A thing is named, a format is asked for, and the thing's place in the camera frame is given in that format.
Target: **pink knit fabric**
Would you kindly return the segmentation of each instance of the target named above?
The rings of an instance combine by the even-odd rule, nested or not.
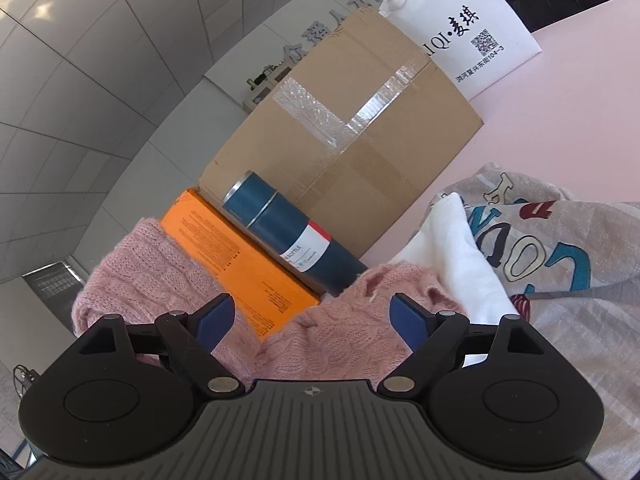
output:
[[[80,335],[108,313],[127,323],[152,323],[170,310],[192,313],[220,292],[220,284],[155,220],[145,219],[92,273],[74,303],[74,328]],[[389,323],[396,292],[430,312],[462,312],[430,270],[388,264],[364,272],[338,298],[307,309],[262,344],[236,310],[233,328],[213,355],[247,385],[254,378],[366,378],[375,387],[410,354]]]

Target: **thermos bottle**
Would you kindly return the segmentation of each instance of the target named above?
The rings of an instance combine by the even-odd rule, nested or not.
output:
[[[281,258],[338,296],[367,267],[253,171],[226,194],[222,207]]]

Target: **gray fabric with letters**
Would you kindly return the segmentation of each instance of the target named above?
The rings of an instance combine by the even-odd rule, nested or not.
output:
[[[588,462],[607,480],[631,478],[640,468],[640,203],[578,202],[497,164],[433,201],[451,192],[516,308],[600,395],[605,421]]]

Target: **pink tabletop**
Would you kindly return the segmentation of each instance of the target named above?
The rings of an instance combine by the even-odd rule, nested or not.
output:
[[[639,10],[611,0],[535,32],[542,53],[471,100],[484,126],[362,261],[388,261],[436,192],[488,162],[580,200],[640,202]]]

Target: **white paper bag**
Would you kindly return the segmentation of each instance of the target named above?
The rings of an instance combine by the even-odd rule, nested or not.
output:
[[[540,52],[504,0],[388,0],[380,14],[421,45],[467,99]]]

